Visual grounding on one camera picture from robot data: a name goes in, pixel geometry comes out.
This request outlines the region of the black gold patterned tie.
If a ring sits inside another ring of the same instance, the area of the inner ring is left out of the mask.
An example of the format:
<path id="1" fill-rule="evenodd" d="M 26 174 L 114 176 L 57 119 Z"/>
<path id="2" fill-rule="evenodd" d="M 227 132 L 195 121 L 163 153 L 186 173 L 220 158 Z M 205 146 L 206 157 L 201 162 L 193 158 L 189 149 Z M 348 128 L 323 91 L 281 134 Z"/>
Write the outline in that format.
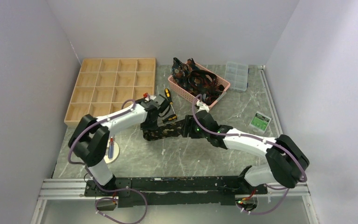
<path id="1" fill-rule="evenodd" d="M 179 120 L 158 126 L 153 130 L 142 130 L 143 138 L 147 141 L 160 140 L 168 137 L 178 137 L 182 135 L 182 126 L 185 120 Z"/>

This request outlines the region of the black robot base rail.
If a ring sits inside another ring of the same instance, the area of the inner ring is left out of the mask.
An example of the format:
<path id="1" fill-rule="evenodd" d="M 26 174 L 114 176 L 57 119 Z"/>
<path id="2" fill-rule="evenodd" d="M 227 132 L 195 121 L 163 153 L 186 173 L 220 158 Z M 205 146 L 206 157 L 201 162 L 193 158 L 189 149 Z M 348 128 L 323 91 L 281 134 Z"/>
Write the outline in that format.
<path id="1" fill-rule="evenodd" d="M 265 195 L 267 188 L 243 187 L 237 176 L 118 177 L 115 194 L 120 208 L 148 205 L 235 205 L 250 194 Z"/>

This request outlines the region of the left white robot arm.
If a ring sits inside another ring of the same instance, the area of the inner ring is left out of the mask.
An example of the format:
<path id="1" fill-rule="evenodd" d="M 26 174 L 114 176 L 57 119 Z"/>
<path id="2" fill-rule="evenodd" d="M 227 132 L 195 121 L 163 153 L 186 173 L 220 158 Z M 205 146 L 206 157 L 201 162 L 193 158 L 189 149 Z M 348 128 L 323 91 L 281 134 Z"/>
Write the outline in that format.
<path id="1" fill-rule="evenodd" d="M 130 99 L 125 103 L 129 106 L 108 115 L 83 116 L 68 141 L 69 163 L 75 163 L 71 160 L 72 154 L 80 158 L 79 164 L 85 165 L 103 196 L 111 195 L 117 188 L 116 177 L 104 160 L 110 138 L 134 125 L 147 130 L 157 128 L 159 114 L 169 106 L 169 101 L 162 95 Z"/>

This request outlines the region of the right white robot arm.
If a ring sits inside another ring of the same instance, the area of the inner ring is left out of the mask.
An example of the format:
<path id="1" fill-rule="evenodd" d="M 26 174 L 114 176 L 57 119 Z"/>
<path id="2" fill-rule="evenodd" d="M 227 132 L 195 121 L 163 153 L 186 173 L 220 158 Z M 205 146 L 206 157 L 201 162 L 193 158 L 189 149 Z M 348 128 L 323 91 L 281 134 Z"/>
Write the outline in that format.
<path id="1" fill-rule="evenodd" d="M 204 138 L 212 146 L 243 151 L 261 158 L 267 164 L 247 166 L 238 176 L 239 190 L 251 193 L 257 186 L 277 182 L 293 189 L 305 182 L 305 170 L 310 162 L 296 143 L 287 135 L 277 138 L 257 136 L 242 132 L 232 126 L 219 125 L 206 111 L 186 115 L 182 136 Z"/>

